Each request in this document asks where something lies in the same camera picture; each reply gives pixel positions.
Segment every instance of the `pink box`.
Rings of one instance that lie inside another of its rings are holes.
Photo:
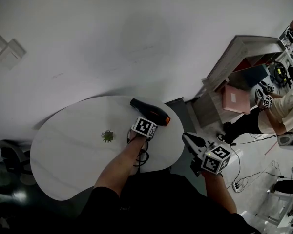
[[[249,93],[226,85],[223,89],[223,109],[248,115],[250,113]]]

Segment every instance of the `succulent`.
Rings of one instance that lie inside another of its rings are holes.
[[[112,142],[114,139],[114,133],[111,130],[105,130],[101,134],[101,138],[103,138],[103,141],[107,142]]]

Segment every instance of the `white floor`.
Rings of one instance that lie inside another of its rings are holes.
[[[215,134],[216,132],[221,131],[220,123],[201,129],[196,118],[193,118],[194,112],[191,110],[189,104],[187,107],[196,131],[204,134],[212,141],[217,141]],[[245,143],[254,140],[255,139],[249,134],[244,134],[241,135],[235,143]],[[293,151],[281,149],[276,142],[276,138],[271,138],[254,143],[233,146],[232,148],[239,155],[241,162],[241,172],[238,179],[251,176],[259,171],[266,171],[274,175],[280,175],[281,172],[282,175],[291,179],[291,177],[293,177],[291,173],[291,167],[293,166]],[[229,165],[222,172],[227,186],[231,185],[238,175],[238,172],[239,161],[237,156],[233,154]],[[249,178],[244,191],[241,193],[235,193],[232,186],[228,189],[236,203],[238,213],[261,233],[291,233],[290,228],[276,228],[274,225],[255,217],[257,213],[263,213],[263,209],[265,210],[265,214],[269,213],[270,216],[276,216],[279,214],[280,207],[282,207],[282,205],[279,204],[282,204],[282,201],[272,201],[268,198],[267,194],[267,191],[277,179],[277,177],[269,174],[260,173]]]

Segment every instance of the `black chair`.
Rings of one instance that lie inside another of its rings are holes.
[[[0,140],[1,157],[8,172],[18,176],[22,174],[32,175],[30,167],[30,150],[23,152],[13,141]]]

